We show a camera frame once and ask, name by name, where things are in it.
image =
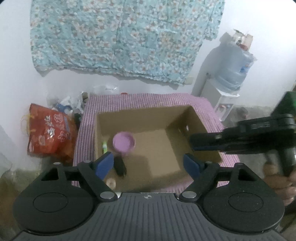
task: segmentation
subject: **round pink container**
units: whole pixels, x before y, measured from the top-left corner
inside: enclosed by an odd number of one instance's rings
[[[131,152],[135,148],[135,145],[135,139],[130,132],[119,132],[113,137],[113,147],[122,155]]]

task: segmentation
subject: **pink striped tablecloth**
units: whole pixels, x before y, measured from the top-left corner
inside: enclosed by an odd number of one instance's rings
[[[211,104],[205,98],[182,93],[92,96],[85,106],[77,137],[73,165],[76,166],[84,160],[94,160],[94,118],[98,112],[177,105],[191,105],[208,132],[219,132],[223,130],[223,125],[215,115]],[[225,155],[221,153],[221,157],[223,160],[221,166],[224,167],[233,167],[236,162],[239,162],[237,155]],[[185,178],[184,180],[180,180],[180,185],[178,186],[164,187],[164,189],[155,191],[180,193],[191,182],[192,179]]]

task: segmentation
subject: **white wall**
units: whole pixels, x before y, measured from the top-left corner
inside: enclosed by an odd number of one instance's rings
[[[258,59],[242,87],[240,104],[274,106],[296,79],[296,4],[292,0],[226,0],[219,36],[204,42],[190,73],[197,77],[195,85],[182,87],[69,70],[40,76],[30,53],[30,2],[4,0],[0,4],[0,125],[22,153],[28,139],[20,130],[20,119],[31,102],[46,105],[47,95],[62,98],[104,83],[119,85],[121,92],[128,93],[198,95],[205,73],[217,69],[219,38],[233,28],[254,35],[251,52]]]

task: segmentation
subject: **human hand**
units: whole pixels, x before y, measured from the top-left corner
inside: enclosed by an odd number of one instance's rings
[[[296,196],[296,170],[289,177],[279,174],[277,166],[265,163],[263,167],[265,178],[263,179],[283,200],[285,206],[292,203]]]

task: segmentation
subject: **open cardboard box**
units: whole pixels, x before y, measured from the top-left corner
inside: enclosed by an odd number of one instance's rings
[[[188,174],[183,168],[183,156],[191,153],[202,161],[221,162],[218,151],[196,151],[188,138],[193,133],[207,132],[192,106],[157,107],[105,112],[96,115],[95,157],[102,153],[102,142],[108,151],[113,136],[120,131],[133,133],[136,145],[123,157],[127,168],[125,177],[112,169],[106,178],[116,180],[115,191],[149,192],[178,184]]]

